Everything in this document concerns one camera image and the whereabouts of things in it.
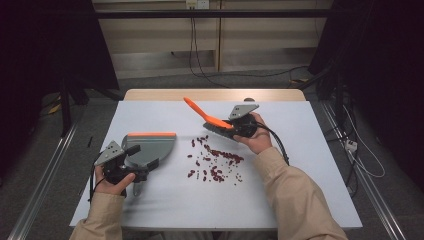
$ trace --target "person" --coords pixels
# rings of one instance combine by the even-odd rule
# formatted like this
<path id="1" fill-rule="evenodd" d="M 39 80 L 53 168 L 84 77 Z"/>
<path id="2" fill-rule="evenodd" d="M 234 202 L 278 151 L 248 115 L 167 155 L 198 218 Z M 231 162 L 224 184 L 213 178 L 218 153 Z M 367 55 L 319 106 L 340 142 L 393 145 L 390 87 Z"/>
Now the person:
<path id="1" fill-rule="evenodd" d="M 259 114 L 251 114 L 257 122 L 265 124 Z M 322 190 L 302 170 L 287 165 L 272 146 L 267 130 L 258 128 L 251 138 L 234 136 L 234 139 L 257 154 L 253 164 L 275 212 L 278 239 L 347 239 L 332 218 Z M 96 167 L 95 175 L 97 182 L 103 178 L 101 167 Z M 124 197 L 120 193 L 134 177 L 129 174 L 117 185 L 102 181 L 94 193 L 87 219 L 77 224 L 70 239 L 122 239 L 120 220 Z"/>

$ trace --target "black curtain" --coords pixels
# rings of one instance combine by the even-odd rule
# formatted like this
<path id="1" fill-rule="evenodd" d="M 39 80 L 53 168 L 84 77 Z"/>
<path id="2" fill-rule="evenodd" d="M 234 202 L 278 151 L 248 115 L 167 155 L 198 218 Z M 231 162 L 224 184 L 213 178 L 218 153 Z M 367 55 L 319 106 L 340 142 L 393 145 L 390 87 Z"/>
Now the black curtain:
<path id="1" fill-rule="evenodd" d="M 46 13 L 60 10 L 94 12 L 91 0 L 0 1 L 1 175 L 63 79 L 70 89 L 88 87 L 77 79 L 119 88 L 98 20 Z"/>

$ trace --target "cable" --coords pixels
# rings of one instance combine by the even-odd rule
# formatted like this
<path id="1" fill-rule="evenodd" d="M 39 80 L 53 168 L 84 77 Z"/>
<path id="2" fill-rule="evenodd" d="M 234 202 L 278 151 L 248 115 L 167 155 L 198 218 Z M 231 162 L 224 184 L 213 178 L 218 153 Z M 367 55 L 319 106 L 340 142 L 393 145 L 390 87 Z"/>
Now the cable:
<path id="1" fill-rule="evenodd" d="M 90 204 L 91 204 L 91 200 L 93 199 L 94 191 L 96 190 L 97 185 L 98 185 L 101 181 L 103 181 L 103 180 L 104 180 L 104 178 L 103 178 L 103 179 L 102 179 L 101 181 L 99 181 L 99 182 L 96 184 L 96 186 L 93 188 L 94 168 L 95 168 L 94 163 L 97 161 L 97 159 L 100 157 L 100 155 L 101 155 L 101 154 L 102 154 L 101 152 L 97 154 L 97 156 L 96 156 L 96 157 L 94 158 L 94 160 L 93 160 L 93 164 L 91 165 L 91 171 L 90 171 L 90 198 L 88 199 L 88 201 L 90 202 Z"/>
<path id="2" fill-rule="evenodd" d="M 197 63 L 199 64 L 200 72 L 202 72 L 202 75 L 203 76 L 198 76 L 197 74 L 195 74 L 194 71 L 193 71 L 193 68 L 191 67 L 191 53 L 193 52 L 193 39 L 194 39 L 194 44 L 195 44 L 195 47 L 196 47 Z M 206 78 L 206 80 L 208 80 L 208 82 L 210 82 L 210 83 L 212 83 L 214 85 L 217 85 L 217 86 L 220 86 L 220 87 L 223 87 L 223 88 L 229 88 L 229 87 L 227 87 L 225 85 L 222 85 L 222 84 L 213 82 L 203 72 L 202 65 L 200 64 L 200 60 L 199 60 L 199 52 L 197 50 L 196 21 L 194 20 L 194 18 L 191 18 L 191 44 L 190 44 L 189 64 L 190 64 L 190 71 L 191 71 L 191 73 L 193 73 L 194 76 L 196 76 L 196 77 L 204 77 L 204 78 Z"/>
<path id="3" fill-rule="evenodd" d="M 289 164 L 289 157 L 287 156 L 286 149 L 284 148 L 284 145 L 281 142 L 281 139 L 278 137 L 278 135 L 274 131 L 272 131 L 269 127 L 265 126 L 264 124 L 262 124 L 260 122 L 256 122 L 256 121 L 255 121 L 255 124 L 243 124 L 242 126 L 263 128 L 263 129 L 267 130 L 268 132 L 270 132 L 271 135 L 274 137 L 275 141 L 277 142 L 278 147 L 281 150 L 281 153 L 283 155 L 284 161 L 287 163 L 287 165 L 290 166 L 290 164 Z"/>
<path id="4" fill-rule="evenodd" d="M 196 21 L 194 18 L 191 18 L 191 44 L 190 44 L 190 59 L 189 59 L 189 65 L 190 65 L 190 71 L 191 73 L 196 76 L 196 77 L 201 77 L 201 78 L 206 78 L 210 83 L 215 84 L 215 85 L 219 85 L 221 87 L 225 87 L 225 88 L 229 88 L 227 86 L 215 83 L 213 81 L 211 81 L 209 78 L 211 77 L 220 77 L 220 76 L 237 76 L 237 77 L 273 77 L 273 76 L 278 76 L 278 75 L 282 75 L 285 73 L 289 73 L 291 74 L 291 72 L 293 70 L 296 69 L 300 69 L 300 68 L 308 68 L 309 66 L 298 66 L 298 67 L 294 67 L 291 68 L 289 70 L 285 70 L 282 72 L 278 72 L 278 73 L 271 73 L 271 74 L 264 74 L 264 75 L 254 75 L 254 74 L 237 74 L 237 73 L 220 73 L 220 74 L 212 74 L 212 75 L 206 75 L 202 69 L 202 66 L 200 64 L 200 60 L 199 60 L 199 52 L 198 52 L 198 47 L 197 47 L 197 31 L 196 31 Z M 193 71 L 192 65 L 191 65 L 191 55 L 193 52 L 193 41 L 194 41 L 194 45 L 195 45 L 195 50 L 196 50 L 196 58 L 197 58 L 197 63 L 199 65 L 200 71 L 202 73 L 202 75 L 198 75 Z"/>
<path id="5" fill-rule="evenodd" d="M 382 169 L 382 171 L 383 171 L 383 173 L 381 174 L 381 175 L 376 175 L 376 174 L 373 174 L 373 173 L 371 173 L 371 172 L 369 172 L 366 168 L 365 168 L 365 166 L 363 165 L 363 164 L 361 164 L 360 162 L 358 162 L 358 160 L 357 160 L 357 158 L 358 157 L 353 157 L 353 160 L 358 164 L 358 166 L 360 167 L 360 168 L 362 168 L 362 170 L 364 170 L 368 175 L 370 175 L 370 176 L 373 176 L 373 177 L 375 177 L 375 178 L 381 178 L 381 177 L 384 177 L 385 175 L 386 175 L 386 170 L 384 169 L 384 166 L 383 166 L 383 164 L 381 164 L 381 162 L 380 162 L 380 160 L 377 158 L 377 156 L 375 156 L 375 154 L 371 151 L 371 149 L 365 144 L 365 142 L 362 140 L 362 138 L 361 138 L 361 136 L 359 136 L 359 133 L 358 133 L 358 131 L 357 131 L 357 129 L 356 129 L 356 127 L 354 126 L 354 124 L 353 124 L 353 120 L 352 120 L 352 118 L 351 118 L 351 116 L 350 116 L 350 114 L 349 114 L 349 111 L 346 109 L 346 107 L 343 105 L 343 108 L 344 108 L 344 110 L 346 111 L 346 113 L 347 113 L 347 116 L 348 116 L 348 118 L 349 118 L 349 120 L 350 120 L 350 122 L 352 123 L 352 127 L 353 127 L 353 129 L 355 130 L 355 133 L 356 133 L 356 136 L 358 137 L 358 139 L 359 139 L 359 141 L 361 141 L 361 143 L 365 146 L 365 148 L 374 156 L 374 158 L 377 160 L 377 162 L 378 162 L 378 164 L 380 165 L 380 167 L 381 167 L 381 169 Z"/>

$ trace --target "electrical outlet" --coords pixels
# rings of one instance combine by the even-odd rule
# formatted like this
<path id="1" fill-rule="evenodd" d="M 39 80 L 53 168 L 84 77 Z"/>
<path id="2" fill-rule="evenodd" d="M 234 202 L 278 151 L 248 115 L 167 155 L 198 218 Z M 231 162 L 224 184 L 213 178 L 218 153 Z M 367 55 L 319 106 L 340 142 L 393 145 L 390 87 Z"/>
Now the electrical outlet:
<path id="1" fill-rule="evenodd" d="M 196 9 L 209 9 L 209 0 L 198 0 Z"/>
<path id="2" fill-rule="evenodd" d="M 187 9 L 197 9 L 197 0 L 186 0 Z"/>
<path id="3" fill-rule="evenodd" d="M 345 142 L 345 149 L 354 153 L 358 149 L 358 143 L 347 139 Z"/>

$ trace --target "black cable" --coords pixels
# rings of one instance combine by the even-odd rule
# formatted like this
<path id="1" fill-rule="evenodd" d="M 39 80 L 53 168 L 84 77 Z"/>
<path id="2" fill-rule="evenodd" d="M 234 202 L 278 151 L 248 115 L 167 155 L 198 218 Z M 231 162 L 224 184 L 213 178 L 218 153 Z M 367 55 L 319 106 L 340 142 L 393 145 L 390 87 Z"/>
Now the black cable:
<path id="1" fill-rule="evenodd" d="M 199 68 L 200 68 L 200 72 L 202 72 L 203 76 L 199 76 L 197 74 L 194 73 L 193 68 L 191 67 L 191 53 L 193 52 L 193 39 L 194 39 L 194 45 L 196 47 L 196 58 L 197 58 L 197 63 L 199 64 Z M 203 72 L 202 69 L 202 65 L 200 64 L 200 60 L 199 60 L 199 51 L 197 50 L 197 36 L 196 36 L 196 21 L 194 20 L 194 18 L 191 18 L 191 44 L 190 44 L 190 57 L 189 57 L 189 65 L 190 65 L 190 71 L 191 73 L 196 76 L 196 77 L 203 77 L 206 78 L 206 80 L 214 85 L 223 87 L 223 88 L 229 88 L 225 85 L 213 82 L 212 80 L 210 80 L 206 74 Z"/>
<path id="2" fill-rule="evenodd" d="M 300 68 L 308 68 L 309 66 L 298 66 L 298 67 L 294 67 L 291 68 L 289 70 L 285 70 L 282 72 L 278 72 L 278 73 L 271 73 L 271 74 L 264 74 L 264 75 L 254 75 L 254 74 L 237 74 L 237 73 L 220 73 L 220 74 L 212 74 L 212 75 L 206 75 L 202 69 L 202 66 L 200 64 L 200 60 L 199 60 L 199 52 L 198 52 L 198 48 L 197 48 L 197 31 L 196 31 L 196 21 L 194 20 L 194 18 L 191 18 L 191 44 L 190 44 L 190 59 L 189 59 L 189 65 L 190 65 L 190 71 L 191 73 L 196 76 L 196 77 L 201 77 L 201 78 L 206 78 L 210 83 L 215 84 L 215 85 L 219 85 L 221 87 L 225 87 L 225 88 L 229 88 L 227 86 L 212 82 L 210 79 L 211 77 L 220 77 L 220 76 L 237 76 L 237 77 L 272 77 L 272 76 L 278 76 L 278 75 L 282 75 L 285 73 L 289 73 L 291 74 L 291 72 L 293 70 L 296 69 L 300 69 Z M 193 71 L 192 65 L 191 65 L 191 55 L 193 52 L 193 40 L 194 40 L 194 45 L 195 45 L 195 49 L 196 49 L 196 57 L 197 57 L 197 63 L 199 65 L 200 71 L 202 72 L 202 75 L 198 75 Z"/>
<path id="3" fill-rule="evenodd" d="M 270 132 L 271 135 L 274 137 L 275 141 L 277 142 L 278 147 L 281 150 L 281 153 L 283 155 L 284 161 L 287 163 L 287 165 L 290 166 L 290 164 L 289 164 L 289 157 L 287 156 L 286 149 L 284 148 L 284 145 L 281 142 L 281 139 L 278 137 L 278 135 L 274 131 L 272 131 L 269 127 L 265 126 L 264 124 L 262 124 L 260 122 L 256 122 L 256 121 L 255 121 L 255 124 L 243 124 L 242 126 L 263 128 L 263 129 L 267 130 L 268 132 Z"/>
<path id="4" fill-rule="evenodd" d="M 91 171 L 90 171 L 90 198 L 88 199 L 88 201 L 91 203 L 91 200 L 93 199 L 93 195 L 94 195 L 94 191 L 96 190 L 97 185 L 100 183 L 100 181 L 96 184 L 96 186 L 93 188 L 93 179 L 94 179 L 94 169 L 95 169 L 95 165 L 94 163 L 97 161 L 97 159 L 100 157 L 102 153 L 100 152 L 99 154 L 97 154 L 97 156 L 94 158 L 93 160 L 93 164 L 91 165 Z"/>

